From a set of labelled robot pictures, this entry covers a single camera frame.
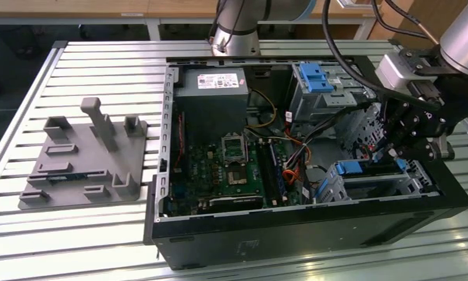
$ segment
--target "aluminum extrusion table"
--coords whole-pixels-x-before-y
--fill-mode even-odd
[[[377,63],[385,41],[338,41],[344,54]],[[324,41],[261,41],[262,55],[330,55]],[[21,211],[18,193],[46,137],[50,115],[89,122],[81,99],[101,111],[149,123],[142,181],[151,180],[159,146],[165,57],[207,56],[203,41],[70,42],[51,49],[0,142],[0,280],[426,280],[468,279],[468,210],[436,221],[393,245],[173,272],[141,244],[146,188],[133,203],[58,211]],[[448,137],[446,163],[468,192],[468,122]]]

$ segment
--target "expansion slot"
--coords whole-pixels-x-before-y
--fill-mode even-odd
[[[278,191],[276,166],[273,164],[273,151],[270,144],[255,144],[255,157],[258,158],[259,176],[265,191],[266,205],[276,207],[281,202],[281,194]]]

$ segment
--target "power supply label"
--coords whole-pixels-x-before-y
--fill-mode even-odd
[[[235,73],[201,74],[197,76],[198,89],[238,88]]]

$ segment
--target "white label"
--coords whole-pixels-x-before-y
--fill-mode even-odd
[[[142,13],[121,13],[121,16],[143,16]]]
[[[238,88],[235,73],[201,74],[197,76],[198,89]]]
[[[341,84],[340,79],[328,79],[329,84]]]
[[[301,188],[301,194],[309,199],[309,190],[305,187]]]
[[[285,113],[285,117],[286,117],[286,122],[293,122],[293,113],[290,111],[286,111]]]

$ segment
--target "yellow wire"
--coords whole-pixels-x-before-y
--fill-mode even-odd
[[[276,110],[277,110],[277,109],[276,109],[276,106],[273,105],[273,103],[270,102],[269,98],[263,95],[263,93],[259,92],[257,89],[251,89],[251,90],[253,90],[254,92],[257,92],[258,95],[262,96],[262,98],[267,101],[267,103],[269,103],[270,106],[271,106],[271,119],[270,119],[270,121],[267,121],[267,122],[263,123],[263,124],[247,125],[247,126],[246,126],[246,128],[261,128],[261,127],[265,127],[265,126],[270,125],[271,122],[276,120]]]

